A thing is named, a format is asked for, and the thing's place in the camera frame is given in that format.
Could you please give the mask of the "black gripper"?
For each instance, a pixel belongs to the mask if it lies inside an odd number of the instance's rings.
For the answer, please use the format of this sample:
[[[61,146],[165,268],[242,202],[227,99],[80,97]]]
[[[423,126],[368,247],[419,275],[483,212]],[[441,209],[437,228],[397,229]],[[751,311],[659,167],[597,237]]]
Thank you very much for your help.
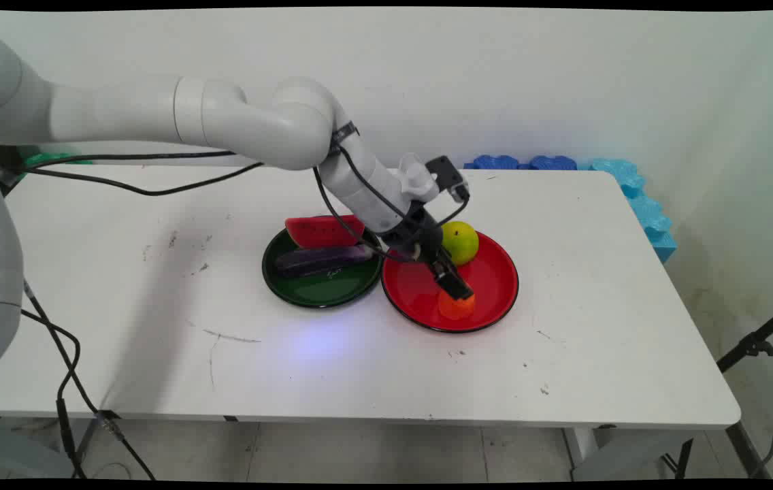
[[[402,263],[423,263],[431,268],[434,282],[455,300],[468,299],[474,292],[461,277],[443,248],[442,226],[417,199],[410,202],[401,223],[383,233],[386,245],[383,257]]]

